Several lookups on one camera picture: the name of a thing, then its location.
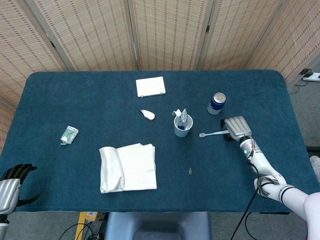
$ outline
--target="folded white cloth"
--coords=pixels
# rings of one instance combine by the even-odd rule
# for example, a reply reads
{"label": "folded white cloth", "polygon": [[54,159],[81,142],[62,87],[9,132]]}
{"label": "folded white cloth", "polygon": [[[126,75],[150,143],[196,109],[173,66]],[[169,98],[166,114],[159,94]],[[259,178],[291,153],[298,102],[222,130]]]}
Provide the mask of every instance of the folded white cloth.
{"label": "folded white cloth", "polygon": [[102,194],[120,191],[157,189],[155,147],[140,143],[99,149]]}

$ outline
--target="white notepad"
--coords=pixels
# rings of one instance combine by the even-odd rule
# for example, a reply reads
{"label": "white notepad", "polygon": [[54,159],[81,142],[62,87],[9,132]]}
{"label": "white notepad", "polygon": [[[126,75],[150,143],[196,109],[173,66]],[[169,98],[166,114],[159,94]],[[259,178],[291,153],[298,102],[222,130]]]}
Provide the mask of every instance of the white notepad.
{"label": "white notepad", "polygon": [[139,98],[166,93],[164,78],[162,76],[135,80],[136,92]]}

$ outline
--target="robotic hand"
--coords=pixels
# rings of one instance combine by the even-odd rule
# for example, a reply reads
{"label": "robotic hand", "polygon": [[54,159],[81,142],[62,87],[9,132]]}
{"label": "robotic hand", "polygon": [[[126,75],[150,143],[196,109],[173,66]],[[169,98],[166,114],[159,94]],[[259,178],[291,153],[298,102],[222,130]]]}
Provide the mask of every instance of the robotic hand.
{"label": "robotic hand", "polygon": [[257,173],[254,188],[268,199],[283,203],[302,219],[307,221],[308,240],[320,239],[320,192],[308,195],[286,183],[285,178],[268,162],[267,158],[251,137],[249,128],[243,116],[231,117],[221,121],[221,127],[226,125],[230,136],[227,140],[240,143],[240,148],[248,160],[248,164]]}
{"label": "robotic hand", "polygon": [[30,171],[37,167],[32,164],[19,164],[8,169],[0,179],[0,240],[5,239],[9,221],[7,216],[26,204],[33,203],[39,194],[30,199],[20,200],[20,188]]}

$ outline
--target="gray floor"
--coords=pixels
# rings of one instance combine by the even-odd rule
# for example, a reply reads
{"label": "gray floor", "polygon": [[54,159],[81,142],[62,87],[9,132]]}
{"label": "gray floor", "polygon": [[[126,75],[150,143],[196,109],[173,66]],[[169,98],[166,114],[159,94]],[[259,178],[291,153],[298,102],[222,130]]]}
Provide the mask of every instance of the gray floor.
{"label": "gray floor", "polygon": [[[320,63],[314,69],[320,72]],[[295,86],[290,93],[298,90]],[[300,87],[299,92],[291,94],[291,101],[307,146],[320,146],[320,82],[309,82]],[[211,229],[214,240],[228,240],[232,236],[242,213],[213,212]],[[58,240],[60,235],[71,225],[78,222],[77,212],[14,212],[9,216],[10,225],[6,240]],[[97,232],[99,223],[92,224]],[[265,215],[253,213],[247,226],[250,233],[258,240],[304,240],[307,224],[294,213],[289,215]],[[71,228],[62,240],[75,239],[76,227]],[[235,240],[250,240],[244,223],[235,235]]]}

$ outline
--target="soda can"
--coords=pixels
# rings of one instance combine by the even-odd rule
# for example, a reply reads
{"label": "soda can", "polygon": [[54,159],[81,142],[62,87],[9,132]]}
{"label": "soda can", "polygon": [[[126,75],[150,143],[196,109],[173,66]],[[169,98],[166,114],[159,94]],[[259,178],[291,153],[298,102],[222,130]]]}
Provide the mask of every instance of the soda can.
{"label": "soda can", "polygon": [[217,92],[210,99],[210,102],[206,109],[210,114],[217,115],[218,113],[220,113],[222,107],[225,105],[226,100],[226,95],[224,95],[221,92]]}

